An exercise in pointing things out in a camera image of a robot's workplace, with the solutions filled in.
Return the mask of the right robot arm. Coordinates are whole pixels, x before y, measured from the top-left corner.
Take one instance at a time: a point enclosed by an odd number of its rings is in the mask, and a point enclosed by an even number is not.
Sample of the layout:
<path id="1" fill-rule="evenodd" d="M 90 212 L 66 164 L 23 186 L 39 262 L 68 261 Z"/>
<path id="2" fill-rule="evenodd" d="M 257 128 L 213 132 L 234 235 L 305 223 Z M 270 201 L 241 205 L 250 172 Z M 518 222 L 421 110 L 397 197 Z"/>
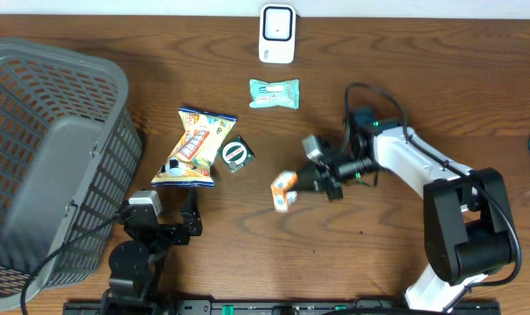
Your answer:
<path id="1" fill-rule="evenodd" d="M 520 241 L 498 171 L 459 164 L 402 121 L 376 119 L 370 108 L 348 112 L 345 126 L 349 150 L 332 148 L 318 136 L 303 140 L 309 162 L 297 172 L 291 189 L 339 200 L 343 184 L 389 171 L 421 197 L 429 264 L 405 291 L 407 308 L 449 312 L 465 293 L 485 286 L 485 279 L 507 264 L 519 273 Z"/>

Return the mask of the grey plastic basket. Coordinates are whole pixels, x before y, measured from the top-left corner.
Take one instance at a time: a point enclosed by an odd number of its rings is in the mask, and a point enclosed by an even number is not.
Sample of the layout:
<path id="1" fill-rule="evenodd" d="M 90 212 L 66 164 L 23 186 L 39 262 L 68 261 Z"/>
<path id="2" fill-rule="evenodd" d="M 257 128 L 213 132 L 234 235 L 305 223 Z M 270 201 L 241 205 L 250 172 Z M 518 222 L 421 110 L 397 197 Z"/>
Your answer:
<path id="1" fill-rule="evenodd" d="M 116 63 L 0 39 L 0 311 L 98 266 L 143 145 Z"/>

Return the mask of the small orange box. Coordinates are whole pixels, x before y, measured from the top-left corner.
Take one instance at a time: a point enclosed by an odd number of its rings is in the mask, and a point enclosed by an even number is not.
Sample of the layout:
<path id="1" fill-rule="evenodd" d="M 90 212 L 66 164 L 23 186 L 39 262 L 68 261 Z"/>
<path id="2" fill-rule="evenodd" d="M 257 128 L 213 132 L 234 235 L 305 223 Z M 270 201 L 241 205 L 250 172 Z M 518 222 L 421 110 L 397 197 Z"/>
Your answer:
<path id="1" fill-rule="evenodd" d="M 283 171 L 271 184 L 274 208 L 278 213 L 287 213 L 296 201 L 297 192 L 292 190 L 296 183 L 297 174 L 294 171 Z"/>

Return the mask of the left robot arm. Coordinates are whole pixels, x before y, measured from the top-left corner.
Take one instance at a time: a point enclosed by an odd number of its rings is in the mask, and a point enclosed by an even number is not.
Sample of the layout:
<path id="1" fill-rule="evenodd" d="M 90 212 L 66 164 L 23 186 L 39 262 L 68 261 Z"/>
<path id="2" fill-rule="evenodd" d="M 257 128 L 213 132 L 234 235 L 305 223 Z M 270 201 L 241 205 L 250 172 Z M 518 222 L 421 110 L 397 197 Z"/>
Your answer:
<path id="1" fill-rule="evenodd" d="M 196 190 L 187 193 L 179 211 L 181 222 L 159 223 L 162 211 L 155 191 L 135 192 L 119 210 L 117 220 L 130 239 L 110 253 L 109 289 L 101 301 L 101 314 L 174 312 L 173 303 L 157 293 L 157 286 L 171 247 L 187 245 L 192 237 L 202 234 Z"/>

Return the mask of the yellow snack bag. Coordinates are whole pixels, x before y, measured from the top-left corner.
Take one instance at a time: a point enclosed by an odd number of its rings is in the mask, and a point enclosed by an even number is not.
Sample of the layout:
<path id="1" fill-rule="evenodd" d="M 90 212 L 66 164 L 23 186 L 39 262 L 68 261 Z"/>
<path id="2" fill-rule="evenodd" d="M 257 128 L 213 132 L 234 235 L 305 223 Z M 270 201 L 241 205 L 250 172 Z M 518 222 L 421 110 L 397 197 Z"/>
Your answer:
<path id="1" fill-rule="evenodd" d="M 237 117 L 190 107 L 180 107 L 178 113 L 185 133 L 151 184 L 155 187 L 214 187 L 211 168 L 219 147 L 237 123 Z"/>

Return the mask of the white barcode scanner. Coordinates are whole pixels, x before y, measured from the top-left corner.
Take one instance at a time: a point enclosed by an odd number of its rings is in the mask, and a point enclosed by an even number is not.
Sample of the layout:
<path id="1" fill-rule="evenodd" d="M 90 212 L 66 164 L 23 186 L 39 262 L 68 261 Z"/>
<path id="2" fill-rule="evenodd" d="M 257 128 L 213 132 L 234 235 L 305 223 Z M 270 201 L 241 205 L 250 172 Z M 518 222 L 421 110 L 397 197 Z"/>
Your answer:
<path id="1" fill-rule="evenodd" d="M 294 60 L 295 50 L 296 10 L 288 4 L 265 4 L 260 14 L 259 60 L 289 64 Z"/>

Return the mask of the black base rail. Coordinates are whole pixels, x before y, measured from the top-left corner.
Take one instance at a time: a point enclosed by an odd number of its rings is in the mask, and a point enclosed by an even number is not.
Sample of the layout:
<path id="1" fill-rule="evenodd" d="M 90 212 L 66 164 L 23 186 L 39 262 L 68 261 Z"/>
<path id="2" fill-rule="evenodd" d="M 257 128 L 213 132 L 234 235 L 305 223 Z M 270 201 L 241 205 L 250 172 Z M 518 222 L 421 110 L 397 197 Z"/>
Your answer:
<path id="1" fill-rule="evenodd" d="M 116 302 L 75 302 L 63 306 L 64 315 L 99 314 L 172 314 L 172 315 L 320 315 L 346 310 L 374 314 L 412 314 L 403 306 L 388 299 L 359 299 L 355 302 L 212 302 L 209 300 L 178 300 L 166 308 L 149 306 L 120 306 Z"/>

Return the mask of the teal tissue packet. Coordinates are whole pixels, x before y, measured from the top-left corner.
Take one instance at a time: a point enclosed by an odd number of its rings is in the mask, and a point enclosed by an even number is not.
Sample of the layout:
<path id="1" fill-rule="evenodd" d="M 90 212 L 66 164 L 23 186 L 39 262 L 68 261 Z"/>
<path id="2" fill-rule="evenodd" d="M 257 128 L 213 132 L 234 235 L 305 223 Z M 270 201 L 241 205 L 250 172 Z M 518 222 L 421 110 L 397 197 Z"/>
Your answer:
<path id="1" fill-rule="evenodd" d="M 249 81 L 249 88 L 252 101 L 249 103 L 249 107 L 253 109 L 264 109 L 279 106 L 288 109 L 299 109 L 299 86 L 299 79 L 282 82 L 266 82 L 251 79 Z"/>

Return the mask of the small green box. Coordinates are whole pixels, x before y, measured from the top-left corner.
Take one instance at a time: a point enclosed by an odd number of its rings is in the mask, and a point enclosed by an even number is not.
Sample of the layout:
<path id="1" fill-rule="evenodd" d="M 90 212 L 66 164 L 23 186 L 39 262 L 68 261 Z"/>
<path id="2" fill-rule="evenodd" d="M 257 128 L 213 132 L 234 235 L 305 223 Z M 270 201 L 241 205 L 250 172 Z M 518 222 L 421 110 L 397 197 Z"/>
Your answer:
<path id="1" fill-rule="evenodd" d="M 255 160 L 255 154 L 241 136 L 224 144 L 218 153 L 231 173 L 236 173 Z"/>

